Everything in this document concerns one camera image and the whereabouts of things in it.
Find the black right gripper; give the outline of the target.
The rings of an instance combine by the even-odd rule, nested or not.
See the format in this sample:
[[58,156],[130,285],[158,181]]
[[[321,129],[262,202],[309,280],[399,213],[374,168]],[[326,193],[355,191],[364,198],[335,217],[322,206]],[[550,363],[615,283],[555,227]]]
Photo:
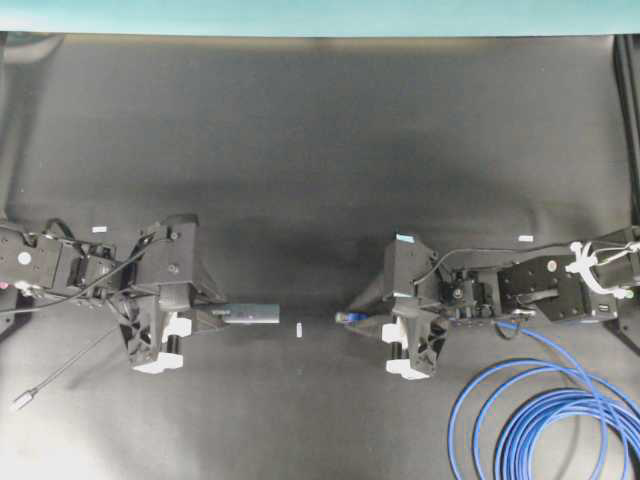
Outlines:
[[448,321],[441,316],[439,280],[431,277],[418,284],[422,271],[435,260],[432,250],[417,237],[398,234],[385,249],[384,271],[347,306],[348,312],[380,313],[388,309],[385,322],[365,319],[345,328],[391,346],[386,371],[405,380],[432,377],[444,347]]

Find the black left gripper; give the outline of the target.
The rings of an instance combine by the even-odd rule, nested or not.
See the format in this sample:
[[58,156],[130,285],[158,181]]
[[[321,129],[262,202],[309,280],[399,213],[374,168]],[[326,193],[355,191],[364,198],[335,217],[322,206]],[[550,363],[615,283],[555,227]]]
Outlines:
[[[210,272],[201,245],[198,217],[172,215],[140,231],[124,270],[121,332],[131,368],[160,374],[183,366],[175,343],[184,335],[228,327],[226,296]],[[181,312],[187,318],[180,320]]]

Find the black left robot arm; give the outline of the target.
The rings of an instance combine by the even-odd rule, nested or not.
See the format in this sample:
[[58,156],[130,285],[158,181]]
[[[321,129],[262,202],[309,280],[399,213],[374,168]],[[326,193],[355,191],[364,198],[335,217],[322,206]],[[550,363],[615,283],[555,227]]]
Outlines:
[[107,307],[133,370],[178,369],[179,341],[191,334],[195,312],[226,302],[201,261],[198,237],[197,216],[170,216],[141,230],[120,259],[114,245],[80,240],[57,218],[41,232],[4,222],[1,330],[19,315],[63,304]]

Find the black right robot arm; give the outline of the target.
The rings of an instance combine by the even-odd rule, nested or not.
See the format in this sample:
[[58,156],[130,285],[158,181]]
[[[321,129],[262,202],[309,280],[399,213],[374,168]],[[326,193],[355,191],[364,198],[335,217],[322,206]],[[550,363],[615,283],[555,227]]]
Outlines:
[[439,254],[398,234],[383,268],[337,323],[391,347],[386,370],[406,380],[437,371],[450,330],[506,321],[520,330],[532,317],[553,323],[609,322],[639,292],[639,228],[592,240],[514,249],[498,265],[449,269],[465,249]]

